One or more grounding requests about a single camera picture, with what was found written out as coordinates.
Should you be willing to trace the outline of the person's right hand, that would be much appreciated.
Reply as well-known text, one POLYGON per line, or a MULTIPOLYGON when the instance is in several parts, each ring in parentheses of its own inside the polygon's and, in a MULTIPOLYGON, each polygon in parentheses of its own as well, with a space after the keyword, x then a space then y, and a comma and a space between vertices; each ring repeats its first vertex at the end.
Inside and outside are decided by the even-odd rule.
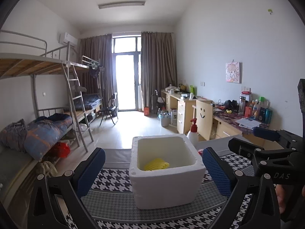
POLYGON ((279 212, 282 214, 286 209, 286 202, 289 200, 293 192, 300 191, 299 188, 294 188, 291 185, 276 185, 275 192, 279 204, 279 212))

